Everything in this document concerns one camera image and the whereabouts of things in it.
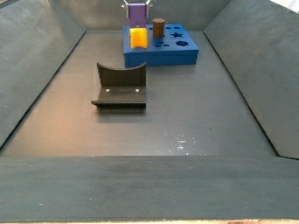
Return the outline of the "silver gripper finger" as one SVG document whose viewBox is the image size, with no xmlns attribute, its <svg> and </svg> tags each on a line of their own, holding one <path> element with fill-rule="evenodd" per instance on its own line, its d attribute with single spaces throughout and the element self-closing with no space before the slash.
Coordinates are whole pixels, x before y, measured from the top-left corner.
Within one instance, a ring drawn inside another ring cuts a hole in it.
<svg viewBox="0 0 299 224">
<path fill-rule="evenodd" d="M 128 2 L 126 2 L 126 0 L 122 0 L 121 8 L 125 9 L 125 18 L 128 18 L 129 12 L 128 12 Z"/>
<path fill-rule="evenodd" d="M 145 17 L 148 18 L 149 16 L 149 9 L 153 7 L 151 4 L 152 0 L 145 0 L 144 4 L 145 4 Z"/>
</svg>

